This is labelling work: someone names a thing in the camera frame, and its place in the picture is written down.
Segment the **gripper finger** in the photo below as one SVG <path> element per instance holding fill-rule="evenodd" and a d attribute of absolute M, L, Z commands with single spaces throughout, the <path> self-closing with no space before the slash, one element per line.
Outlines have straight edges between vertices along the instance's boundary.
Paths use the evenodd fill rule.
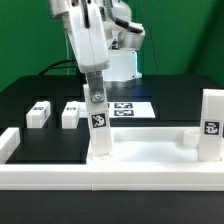
<path fill-rule="evenodd" d="M 85 76 L 89 86 L 91 102 L 94 104 L 103 103 L 105 101 L 105 90 L 102 72 L 89 72 Z"/>

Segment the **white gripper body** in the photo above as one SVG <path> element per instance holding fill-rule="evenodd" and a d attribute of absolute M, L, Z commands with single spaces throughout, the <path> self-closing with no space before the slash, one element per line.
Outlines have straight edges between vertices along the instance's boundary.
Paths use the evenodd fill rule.
<path fill-rule="evenodd" d="M 101 13 L 91 0 L 79 0 L 69 9 L 73 51 L 82 73 L 109 67 L 109 53 Z"/>

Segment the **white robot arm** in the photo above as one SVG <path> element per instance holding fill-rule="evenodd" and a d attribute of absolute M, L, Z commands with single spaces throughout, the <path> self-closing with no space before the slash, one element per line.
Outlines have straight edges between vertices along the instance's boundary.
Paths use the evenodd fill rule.
<path fill-rule="evenodd" d="M 107 87 L 125 87 L 141 79 L 137 51 L 145 38 L 142 24 L 122 0 L 49 0 L 60 18 L 78 68 L 94 104 L 106 100 Z"/>

